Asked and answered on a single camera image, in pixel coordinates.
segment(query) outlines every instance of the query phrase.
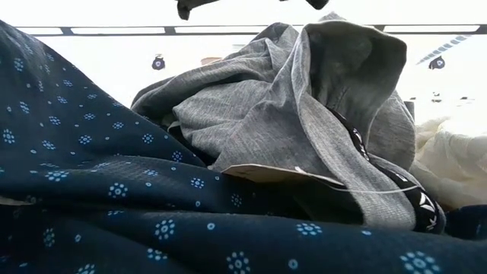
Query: floral print fabric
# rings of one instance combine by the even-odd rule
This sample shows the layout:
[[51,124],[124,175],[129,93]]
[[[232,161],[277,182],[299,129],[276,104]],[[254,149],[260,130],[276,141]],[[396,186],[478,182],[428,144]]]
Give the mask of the floral print fabric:
[[484,273],[484,242],[309,221],[0,21],[1,273]]

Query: white fabric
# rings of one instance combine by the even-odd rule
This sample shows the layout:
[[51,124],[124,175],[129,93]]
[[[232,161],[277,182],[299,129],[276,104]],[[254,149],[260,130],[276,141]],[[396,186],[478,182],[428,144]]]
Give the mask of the white fabric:
[[470,105],[416,127],[411,174],[445,207],[487,203],[485,117],[487,110]]

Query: gray fabric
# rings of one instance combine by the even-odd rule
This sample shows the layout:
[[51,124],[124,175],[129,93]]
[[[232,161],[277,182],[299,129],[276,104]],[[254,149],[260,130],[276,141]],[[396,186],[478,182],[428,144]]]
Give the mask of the gray fabric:
[[[383,158],[414,151],[400,141],[400,133],[411,126],[400,124],[392,135],[369,134],[374,120],[410,123],[402,112],[394,114],[397,119],[376,117],[389,102],[405,62],[402,41],[369,27],[326,21],[298,33],[287,24],[273,24],[238,53],[143,91],[132,109],[153,119],[173,110],[185,139],[217,158],[215,170],[249,163],[292,170],[299,166],[335,177],[350,190],[398,190],[357,152],[324,105],[341,113],[369,146],[379,139],[372,151]],[[387,109],[379,113],[392,115]],[[409,160],[400,160],[409,168]],[[403,193],[352,196],[368,226],[415,225]]]

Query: dark blue patterned cloth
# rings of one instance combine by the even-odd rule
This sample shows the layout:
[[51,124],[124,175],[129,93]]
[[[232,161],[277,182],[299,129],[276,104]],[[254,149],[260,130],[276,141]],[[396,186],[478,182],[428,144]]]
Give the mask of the dark blue patterned cloth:
[[309,221],[0,22],[0,273],[486,273],[485,241]]

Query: clothing pile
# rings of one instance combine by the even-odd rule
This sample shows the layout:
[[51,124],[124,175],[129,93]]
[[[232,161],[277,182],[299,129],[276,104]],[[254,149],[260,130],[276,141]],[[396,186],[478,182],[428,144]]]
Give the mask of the clothing pile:
[[487,209],[445,215],[407,171],[405,61],[335,14],[277,23],[129,110],[0,21],[0,272],[484,273],[459,237]]

